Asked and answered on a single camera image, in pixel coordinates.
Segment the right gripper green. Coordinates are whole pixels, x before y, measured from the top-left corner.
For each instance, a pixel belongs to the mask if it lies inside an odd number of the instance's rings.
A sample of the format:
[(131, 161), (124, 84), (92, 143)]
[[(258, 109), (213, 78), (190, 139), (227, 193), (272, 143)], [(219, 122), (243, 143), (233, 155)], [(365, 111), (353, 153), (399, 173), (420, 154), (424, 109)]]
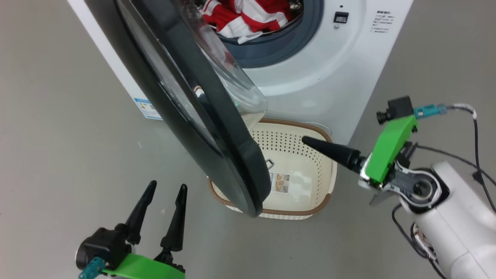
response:
[(395, 158), (417, 125), (414, 115), (389, 121), (366, 160), (360, 151), (347, 145), (321, 141), (309, 136), (303, 136), (301, 141), (348, 170), (359, 173), (358, 185), (372, 189), (385, 184), (390, 169), (394, 168)]

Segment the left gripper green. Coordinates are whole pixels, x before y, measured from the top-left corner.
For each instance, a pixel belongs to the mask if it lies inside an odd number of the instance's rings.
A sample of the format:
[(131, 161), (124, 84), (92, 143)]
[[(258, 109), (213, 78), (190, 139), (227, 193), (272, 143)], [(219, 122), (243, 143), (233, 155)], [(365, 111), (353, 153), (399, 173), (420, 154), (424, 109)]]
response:
[[(126, 221), (126, 240), (131, 245), (138, 245), (141, 240), (141, 228), (148, 206), (153, 200), (157, 187), (156, 180), (150, 181), (146, 190), (135, 205)], [(174, 265), (171, 252), (179, 252), (184, 245), (184, 228), (186, 219), (188, 187), (182, 184), (175, 201), (175, 213), (172, 217), (167, 234), (162, 238), (160, 246), (163, 251), (156, 258), (129, 253), (117, 265), (108, 255), (103, 261), (108, 262), (104, 273), (126, 279), (185, 279), (186, 275), (181, 265)]]

